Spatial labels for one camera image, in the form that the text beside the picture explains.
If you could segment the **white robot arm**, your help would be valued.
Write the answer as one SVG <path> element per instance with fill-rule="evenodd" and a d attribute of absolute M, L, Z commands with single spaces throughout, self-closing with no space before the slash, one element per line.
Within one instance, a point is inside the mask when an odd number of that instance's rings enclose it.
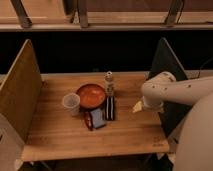
<path fill-rule="evenodd" d="M 178 81 L 161 72 L 141 86 L 133 112 L 163 109 L 170 150 L 153 156 L 153 171 L 213 171 L 213 76 Z"/>

